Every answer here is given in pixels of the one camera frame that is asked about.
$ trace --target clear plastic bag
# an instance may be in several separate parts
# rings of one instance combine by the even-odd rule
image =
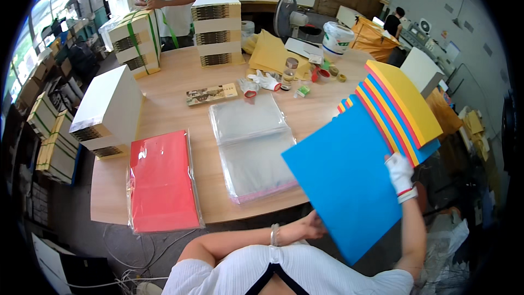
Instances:
[[[271,94],[212,105],[227,191],[242,204],[296,186],[280,156],[296,141]]]
[[[126,176],[128,225],[134,233],[205,227],[185,130],[132,142]]]

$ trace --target glass jar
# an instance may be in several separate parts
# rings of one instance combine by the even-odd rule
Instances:
[[[297,72],[297,68],[298,68],[298,61],[296,58],[289,57],[285,61],[285,69],[282,75],[282,86],[280,87],[280,89],[285,90],[285,91],[288,91],[289,89],[291,89],[291,83],[294,80],[294,76]]]

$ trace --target woman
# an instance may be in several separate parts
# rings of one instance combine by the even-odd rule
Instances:
[[[402,204],[402,258],[394,270],[366,277],[320,249],[297,243],[326,230],[315,211],[293,223],[207,234],[190,241],[162,294],[409,294],[425,258],[425,225],[405,157],[386,160]]]

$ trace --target white bucket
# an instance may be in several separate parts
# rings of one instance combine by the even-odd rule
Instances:
[[[327,22],[324,24],[324,40],[322,40],[322,49],[329,57],[337,58],[344,55],[350,42],[355,38],[355,33],[336,22]]]

